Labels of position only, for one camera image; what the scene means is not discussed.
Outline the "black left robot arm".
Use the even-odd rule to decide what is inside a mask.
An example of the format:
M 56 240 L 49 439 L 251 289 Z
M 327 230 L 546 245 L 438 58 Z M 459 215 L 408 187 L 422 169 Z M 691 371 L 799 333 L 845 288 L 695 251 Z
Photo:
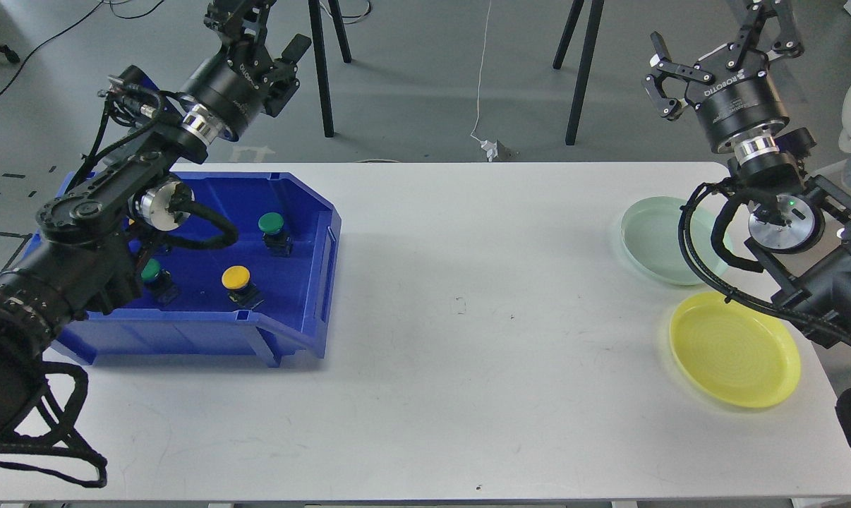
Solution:
M 75 428 L 89 379 L 44 360 L 73 321 L 110 314 L 143 292 L 161 247 L 222 250 L 236 225 L 193 198 L 171 173 L 203 163 L 221 138 L 239 140 L 260 114 L 274 118 L 298 90 L 297 64 L 313 44 L 294 35 L 274 58 L 265 47 L 271 1 L 212 1 L 204 25 L 220 48 L 180 91 L 135 66 L 110 77 L 90 153 L 61 195 L 35 215 L 37 248 L 0 273 L 0 468 L 107 484 L 107 460 Z

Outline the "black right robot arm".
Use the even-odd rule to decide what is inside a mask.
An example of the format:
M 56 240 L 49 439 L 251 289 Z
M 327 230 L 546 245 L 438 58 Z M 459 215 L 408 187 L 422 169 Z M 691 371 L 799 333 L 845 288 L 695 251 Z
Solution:
M 789 1 L 744 1 L 744 20 L 728 42 L 693 63 L 674 61 L 663 36 L 651 33 L 654 54 L 643 86 L 662 119 L 696 114 L 715 154 L 729 155 L 728 177 L 701 183 L 681 208 L 678 248 L 703 283 L 745 308 L 791 322 L 813 343 L 851 348 L 851 195 L 804 161 L 815 147 L 790 118 L 771 77 L 771 64 L 803 54 Z M 725 196 L 710 235 L 730 267 L 765 273 L 778 284 L 767 301 L 716 276 L 689 233 L 709 194 Z

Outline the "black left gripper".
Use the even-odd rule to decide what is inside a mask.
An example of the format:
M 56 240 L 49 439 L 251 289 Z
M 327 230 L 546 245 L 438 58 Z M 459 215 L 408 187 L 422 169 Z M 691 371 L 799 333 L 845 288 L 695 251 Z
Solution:
M 205 107 L 222 123 L 218 136 L 239 139 L 265 114 L 276 118 L 299 89 L 298 63 L 313 40 L 296 33 L 277 58 L 265 48 L 274 1 L 210 1 L 204 25 L 220 50 L 200 64 L 181 87 L 181 100 Z

